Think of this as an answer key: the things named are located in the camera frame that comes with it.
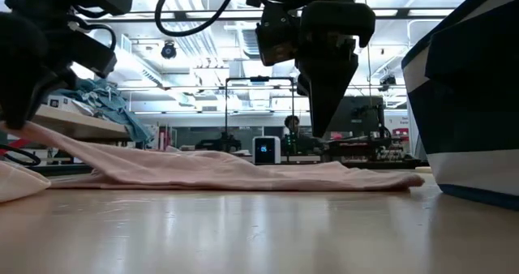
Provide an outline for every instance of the blue cloth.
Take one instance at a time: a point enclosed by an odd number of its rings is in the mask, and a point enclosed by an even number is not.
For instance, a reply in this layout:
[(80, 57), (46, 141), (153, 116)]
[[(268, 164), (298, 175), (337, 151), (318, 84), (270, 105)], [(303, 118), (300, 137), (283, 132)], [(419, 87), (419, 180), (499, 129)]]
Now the blue cloth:
[(133, 112), (126, 108), (126, 100), (121, 92), (106, 79), (96, 81), (80, 80), (75, 91), (59, 89), (53, 94), (70, 97), (96, 110), (97, 117), (106, 117), (118, 124), (123, 124), (132, 141), (147, 142), (152, 138), (151, 132), (140, 122)]

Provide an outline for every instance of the camera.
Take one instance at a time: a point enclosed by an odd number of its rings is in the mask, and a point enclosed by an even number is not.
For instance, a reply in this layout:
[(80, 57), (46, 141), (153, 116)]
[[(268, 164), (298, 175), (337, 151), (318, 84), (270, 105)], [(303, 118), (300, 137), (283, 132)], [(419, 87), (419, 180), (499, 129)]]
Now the camera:
[(172, 41), (166, 41), (164, 43), (164, 47), (162, 48), (161, 55), (164, 59), (175, 58), (177, 56), (175, 44)]

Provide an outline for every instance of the person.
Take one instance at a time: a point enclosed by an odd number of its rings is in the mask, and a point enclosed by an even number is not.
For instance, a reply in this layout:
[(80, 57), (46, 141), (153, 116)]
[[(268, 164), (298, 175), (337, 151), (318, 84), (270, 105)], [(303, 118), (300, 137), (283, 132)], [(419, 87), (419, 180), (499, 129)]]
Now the person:
[(321, 153), (323, 144), (316, 138), (304, 135), (299, 131), (298, 116), (290, 115), (285, 118), (285, 127), (289, 129), (289, 134), (283, 138), (283, 151), (290, 155)]

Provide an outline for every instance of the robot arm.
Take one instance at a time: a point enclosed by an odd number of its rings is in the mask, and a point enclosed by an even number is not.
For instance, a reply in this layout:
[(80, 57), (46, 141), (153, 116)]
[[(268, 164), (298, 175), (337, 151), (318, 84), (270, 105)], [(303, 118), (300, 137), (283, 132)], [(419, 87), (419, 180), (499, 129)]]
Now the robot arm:
[[(161, 22), (165, 0), (155, 11), (157, 27), (168, 36), (189, 36), (211, 25), (224, 11), (225, 0), (208, 22), (185, 31), (165, 29)], [(87, 24), (75, 15), (98, 18), (123, 15), (132, 0), (6, 0), (13, 11), (0, 14), (0, 120), (12, 129), (21, 128), (36, 113), (43, 98), (56, 88), (75, 88), (70, 69), (77, 62), (105, 78), (114, 69), (115, 34), (107, 26)], [(264, 4), (256, 29), (259, 53), (265, 66), (295, 59), (301, 71), (298, 93), (308, 96), (314, 136), (322, 136), (345, 94), (358, 66), (355, 39), (364, 47), (375, 30), (375, 14), (354, 0), (247, 0)], [(93, 13), (85, 7), (98, 6)], [(294, 15), (302, 7), (301, 16)], [(110, 47), (81, 30), (105, 29), (112, 34)]]

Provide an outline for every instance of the pink towel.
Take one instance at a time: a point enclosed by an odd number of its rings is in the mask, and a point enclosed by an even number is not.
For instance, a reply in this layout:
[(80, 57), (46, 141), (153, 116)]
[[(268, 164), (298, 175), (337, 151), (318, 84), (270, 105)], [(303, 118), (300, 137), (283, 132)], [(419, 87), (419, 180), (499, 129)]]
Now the pink towel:
[(337, 162), (256, 166), (223, 152), (150, 152), (85, 143), (33, 123), (21, 131), (2, 129), (65, 150), (94, 168), (90, 176), (54, 182), (52, 188), (387, 191), (423, 184), (415, 173), (347, 169)]

